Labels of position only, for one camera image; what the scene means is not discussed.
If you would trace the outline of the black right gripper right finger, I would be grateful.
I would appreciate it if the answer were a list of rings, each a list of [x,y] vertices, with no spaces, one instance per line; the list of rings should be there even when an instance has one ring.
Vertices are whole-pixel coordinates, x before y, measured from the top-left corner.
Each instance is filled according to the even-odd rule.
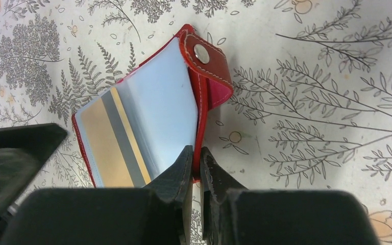
[[[251,190],[201,150],[202,236],[208,244],[378,244],[358,200],[339,190]]]

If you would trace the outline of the brown credit card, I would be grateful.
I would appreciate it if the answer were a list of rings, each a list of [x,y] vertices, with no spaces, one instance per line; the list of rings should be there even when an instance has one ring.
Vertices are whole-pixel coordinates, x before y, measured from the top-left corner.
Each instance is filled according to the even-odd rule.
[[[144,187],[151,182],[117,88],[80,109],[73,123],[95,187]]]

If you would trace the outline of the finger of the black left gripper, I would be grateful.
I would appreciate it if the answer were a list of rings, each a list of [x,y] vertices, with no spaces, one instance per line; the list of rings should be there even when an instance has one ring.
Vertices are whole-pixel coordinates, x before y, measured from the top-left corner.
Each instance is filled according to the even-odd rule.
[[[67,137],[58,124],[0,128],[0,215],[15,202]]]

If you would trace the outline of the red leather card holder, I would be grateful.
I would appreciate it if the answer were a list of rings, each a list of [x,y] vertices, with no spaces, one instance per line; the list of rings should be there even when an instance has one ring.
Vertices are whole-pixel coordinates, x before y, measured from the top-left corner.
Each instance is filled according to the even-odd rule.
[[[91,101],[113,87],[118,90],[151,181],[188,145],[193,148],[191,174],[198,180],[208,111],[233,94],[223,51],[185,24],[160,50]]]

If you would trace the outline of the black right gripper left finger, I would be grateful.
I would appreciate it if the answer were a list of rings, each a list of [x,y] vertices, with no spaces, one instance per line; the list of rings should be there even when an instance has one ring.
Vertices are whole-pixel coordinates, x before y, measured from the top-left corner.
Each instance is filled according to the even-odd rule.
[[[50,188],[29,195],[0,244],[189,244],[192,146],[142,188]]]

